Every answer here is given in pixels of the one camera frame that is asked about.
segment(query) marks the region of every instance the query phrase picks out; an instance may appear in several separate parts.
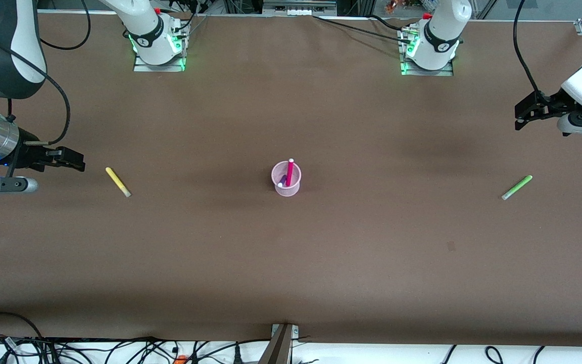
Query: pink marker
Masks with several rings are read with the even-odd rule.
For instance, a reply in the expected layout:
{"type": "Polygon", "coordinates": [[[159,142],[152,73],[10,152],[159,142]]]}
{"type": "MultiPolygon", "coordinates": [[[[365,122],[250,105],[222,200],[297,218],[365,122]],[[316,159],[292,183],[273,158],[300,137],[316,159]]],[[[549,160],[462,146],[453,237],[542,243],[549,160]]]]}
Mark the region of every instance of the pink marker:
{"type": "Polygon", "coordinates": [[[293,175],[293,158],[289,159],[289,166],[286,169],[286,186],[291,186],[291,176],[293,175]]]}

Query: green marker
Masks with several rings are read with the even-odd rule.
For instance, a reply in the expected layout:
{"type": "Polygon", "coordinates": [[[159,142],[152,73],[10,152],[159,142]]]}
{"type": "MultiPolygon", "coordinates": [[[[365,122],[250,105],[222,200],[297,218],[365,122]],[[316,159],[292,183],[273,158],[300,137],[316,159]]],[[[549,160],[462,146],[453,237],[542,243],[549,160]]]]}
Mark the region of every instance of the green marker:
{"type": "Polygon", "coordinates": [[[510,198],[512,194],[515,194],[518,192],[519,189],[522,189],[522,186],[528,184],[532,178],[533,178],[533,176],[531,176],[531,175],[528,175],[525,178],[522,178],[522,180],[520,182],[518,182],[518,184],[513,186],[513,188],[511,188],[507,193],[502,195],[502,199],[504,201],[506,201],[506,199],[510,198]]]}

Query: table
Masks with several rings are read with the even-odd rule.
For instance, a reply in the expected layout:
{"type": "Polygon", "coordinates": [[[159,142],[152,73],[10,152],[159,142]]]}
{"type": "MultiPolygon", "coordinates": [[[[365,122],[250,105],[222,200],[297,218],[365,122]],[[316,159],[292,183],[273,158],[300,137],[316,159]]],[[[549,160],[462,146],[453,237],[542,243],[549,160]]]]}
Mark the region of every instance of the table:
{"type": "MultiPolygon", "coordinates": [[[[39,20],[60,44],[85,29],[39,20]]],[[[531,90],[510,23],[469,23],[455,76],[424,78],[392,41],[309,17],[212,17],[185,72],[134,73],[120,20],[92,21],[83,48],[44,49],[87,171],[19,171],[40,191],[0,196],[0,309],[46,336],[237,340],[291,321],[314,341],[582,345],[582,136],[513,130],[531,90]],[[302,187],[282,198],[270,168],[289,157],[302,187]]],[[[556,92],[582,37],[519,28],[556,92]]],[[[48,83],[14,113],[40,138],[62,128],[48,83]]]]}

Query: metal mounting plate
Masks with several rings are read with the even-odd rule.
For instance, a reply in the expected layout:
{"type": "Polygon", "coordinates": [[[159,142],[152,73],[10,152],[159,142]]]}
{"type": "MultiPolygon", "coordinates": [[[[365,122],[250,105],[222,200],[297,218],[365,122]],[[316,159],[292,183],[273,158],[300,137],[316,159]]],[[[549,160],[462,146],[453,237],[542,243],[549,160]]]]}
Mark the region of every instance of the metal mounting plate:
{"type": "MultiPolygon", "coordinates": [[[[409,41],[414,41],[415,36],[419,34],[419,29],[416,27],[416,23],[404,27],[403,30],[397,30],[397,37],[399,39],[408,39],[409,41]]],[[[397,42],[399,44],[399,61],[401,63],[401,74],[408,74],[411,76],[453,76],[453,62],[448,61],[443,69],[438,69],[436,71],[430,71],[428,69],[423,69],[416,65],[411,58],[406,56],[410,44],[405,44],[397,42]]]]}
{"type": "Polygon", "coordinates": [[[146,64],[136,53],[136,58],[134,58],[134,72],[183,72],[185,71],[185,57],[187,56],[187,44],[190,39],[190,28],[191,25],[188,24],[185,28],[180,31],[180,35],[184,35],[183,39],[175,41],[174,44],[181,46],[181,53],[174,56],[169,62],[162,65],[151,65],[146,64]]]}

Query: pen holder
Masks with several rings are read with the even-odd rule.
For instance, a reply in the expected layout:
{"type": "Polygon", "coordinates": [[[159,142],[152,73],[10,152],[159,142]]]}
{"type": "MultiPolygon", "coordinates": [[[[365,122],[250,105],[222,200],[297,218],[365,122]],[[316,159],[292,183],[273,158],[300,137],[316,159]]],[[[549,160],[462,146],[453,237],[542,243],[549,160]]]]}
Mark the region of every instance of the pen holder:
{"type": "Polygon", "coordinates": [[[288,161],[282,161],[277,163],[271,171],[271,180],[273,181],[273,186],[275,186],[275,191],[277,191],[280,196],[285,197],[291,197],[298,193],[298,190],[300,189],[300,179],[302,178],[300,167],[298,167],[298,164],[294,163],[290,185],[287,187],[286,184],[282,184],[282,187],[278,187],[277,184],[280,182],[280,179],[282,179],[282,176],[286,174],[288,166],[288,161]]]}

